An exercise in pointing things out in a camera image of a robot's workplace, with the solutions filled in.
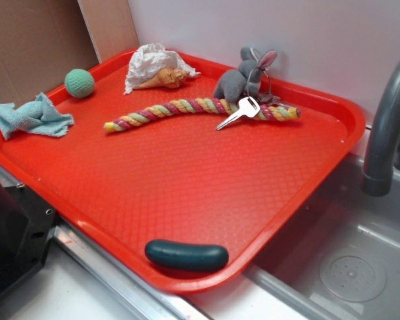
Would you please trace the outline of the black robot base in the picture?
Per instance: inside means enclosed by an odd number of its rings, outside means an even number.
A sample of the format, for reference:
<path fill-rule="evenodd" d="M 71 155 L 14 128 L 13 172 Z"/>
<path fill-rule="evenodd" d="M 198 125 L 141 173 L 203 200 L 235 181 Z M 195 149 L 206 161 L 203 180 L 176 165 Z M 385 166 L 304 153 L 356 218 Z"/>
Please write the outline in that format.
<path fill-rule="evenodd" d="M 30 187 L 0 183 L 0 300 L 43 268 L 56 221 Z"/>

